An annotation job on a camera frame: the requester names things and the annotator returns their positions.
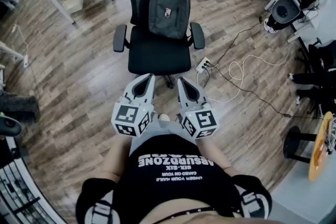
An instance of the gray backpack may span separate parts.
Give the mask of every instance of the gray backpack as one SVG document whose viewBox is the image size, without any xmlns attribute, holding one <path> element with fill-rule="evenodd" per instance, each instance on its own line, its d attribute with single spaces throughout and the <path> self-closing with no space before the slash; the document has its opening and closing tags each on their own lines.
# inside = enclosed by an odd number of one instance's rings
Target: gray backpack
<svg viewBox="0 0 336 224">
<path fill-rule="evenodd" d="M 150 0 L 149 31 L 175 39 L 186 35 L 190 0 Z"/>
</svg>

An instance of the white marker cube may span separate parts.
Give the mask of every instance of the white marker cube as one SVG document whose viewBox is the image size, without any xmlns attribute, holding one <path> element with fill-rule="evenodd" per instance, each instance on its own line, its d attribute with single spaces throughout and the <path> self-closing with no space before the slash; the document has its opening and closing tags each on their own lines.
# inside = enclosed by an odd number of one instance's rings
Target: white marker cube
<svg viewBox="0 0 336 224">
<path fill-rule="evenodd" d="M 182 126 L 192 138 L 199 139 L 212 135 L 218 129 L 219 123 L 212 110 L 202 109 L 185 112 Z"/>
<path fill-rule="evenodd" d="M 140 137 L 151 122 L 151 104 L 133 105 L 115 103 L 111 123 L 119 134 Z"/>
</svg>

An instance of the white shoe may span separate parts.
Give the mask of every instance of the white shoe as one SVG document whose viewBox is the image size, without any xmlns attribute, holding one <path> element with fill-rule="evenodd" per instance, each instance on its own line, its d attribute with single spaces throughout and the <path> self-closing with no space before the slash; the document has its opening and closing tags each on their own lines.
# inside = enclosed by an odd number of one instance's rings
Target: white shoe
<svg viewBox="0 0 336 224">
<path fill-rule="evenodd" d="M 269 31 L 271 34 L 275 34 L 275 33 L 278 32 L 278 30 L 273 30 L 273 27 L 270 27 L 270 28 L 268 29 L 268 31 Z"/>
<path fill-rule="evenodd" d="M 264 20 L 264 30 L 265 31 L 268 31 L 271 28 L 270 26 L 267 25 L 267 23 L 268 23 L 268 19 L 265 19 Z"/>
<path fill-rule="evenodd" d="M 296 105 L 299 105 L 300 104 L 300 97 L 299 96 L 296 96 L 296 100 L 295 100 L 295 103 L 296 103 Z"/>
<path fill-rule="evenodd" d="M 160 114 L 159 121 L 170 121 L 170 118 L 167 114 Z"/>
</svg>

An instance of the black t-shirt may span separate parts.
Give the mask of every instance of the black t-shirt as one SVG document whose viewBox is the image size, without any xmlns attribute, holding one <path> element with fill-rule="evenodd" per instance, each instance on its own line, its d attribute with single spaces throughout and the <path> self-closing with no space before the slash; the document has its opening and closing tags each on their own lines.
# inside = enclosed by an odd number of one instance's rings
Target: black t-shirt
<svg viewBox="0 0 336 224">
<path fill-rule="evenodd" d="M 260 217 L 256 214 L 258 206 L 267 217 L 271 208 L 270 194 L 258 178 L 230 177 L 214 162 L 200 156 L 196 145 L 174 134 L 155 136 L 137 148 L 118 184 L 108 179 L 86 180 L 76 205 L 78 223 L 91 223 L 88 216 L 85 222 L 86 215 L 107 193 L 113 194 L 111 209 L 118 214 L 121 224 L 139 223 L 157 205 L 181 198 L 205 202 L 228 217 L 237 211 Z"/>
</svg>

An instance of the wooden floor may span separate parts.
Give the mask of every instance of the wooden floor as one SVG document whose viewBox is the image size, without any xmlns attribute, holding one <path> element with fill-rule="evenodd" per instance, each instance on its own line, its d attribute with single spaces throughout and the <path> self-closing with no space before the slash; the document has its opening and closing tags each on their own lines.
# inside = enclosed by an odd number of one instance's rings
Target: wooden floor
<svg viewBox="0 0 336 224">
<path fill-rule="evenodd" d="M 191 21 L 201 24 L 206 36 L 204 50 L 190 49 L 192 68 L 183 74 L 196 79 L 195 67 L 207 56 L 212 63 L 227 49 L 238 32 L 235 45 L 220 61 L 226 76 L 232 61 L 242 63 L 253 54 L 271 63 L 281 63 L 287 55 L 291 29 L 270 34 L 258 24 L 268 0 L 192 0 Z M 114 130 L 110 123 L 113 104 L 124 87 L 135 77 L 128 72 L 128 52 L 115 53 L 115 28 L 128 23 L 130 0 L 84 0 L 83 10 L 72 15 L 71 25 L 49 0 L 21 0 L 17 8 L 0 21 L 0 39 L 25 53 L 20 35 L 11 33 L 14 23 L 21 26 L 30 44 L 30 66 L 13 64 L 6 55 L 7 90 L 28 95 L 35 93 L 41 108 L 38 124 L 27 126 L 20 143 L 29 150 L 28 167 L 45 196 L 69 223 L 75 223 L 75 203 L 83 181 L 95 175 L 111 146 Z M 272 67 L 249 58 L 245 62 L 243 88 L 253 90 L 282 113 L 306 116 L 308 101 L 295 105 L 295 86 L 289 72 L 303 70 L 294 61 L 299 46 L 292 44 L 286 63 Z M 218 72 L 210 70 L 206 92 L 212 99 L 226 101 L 237 93 Z M 237 66 L 232 74 L 240 77 Z M 199 79 L 206 80 L 203 72 Z M 155 109 L 175 118 L 177 92 L 158 77 Z M 293 161 L 285 160 L 282 143 L 288 129 L 297 124 L 304 132 L 317 122 L 289 119 L 277 114 L 254 94 L 241 92 L 234 100 L 214 103 L 220 118 L 215 140 L 222 151 L 244 173 L 258 176 L 272 190 L 289 172 Z"/>
</svg>

